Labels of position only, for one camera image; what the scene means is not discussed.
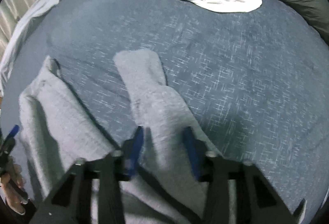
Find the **person's left hand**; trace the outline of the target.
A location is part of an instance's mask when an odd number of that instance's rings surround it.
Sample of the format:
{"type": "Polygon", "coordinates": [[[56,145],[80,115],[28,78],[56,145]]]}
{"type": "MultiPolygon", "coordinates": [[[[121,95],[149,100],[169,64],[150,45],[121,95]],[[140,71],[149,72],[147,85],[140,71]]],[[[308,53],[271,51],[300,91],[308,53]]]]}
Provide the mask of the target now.
{"type": "Polygon", "coordinates": [[[24,180],[21,175],[21,167],[15,163],[13,157],[9,158],[9,172],[1,176],[1,188],[3,193],[5,194],[5,201],[9,208],[19,216],[24,216],[26,214],[26,210],[20,201],[17,194],[15,194],[14,189],[12,188],[9,181],[11,177],[14,177],[13,181],[15,184],[22,189],[24,185],[24,180]]]}

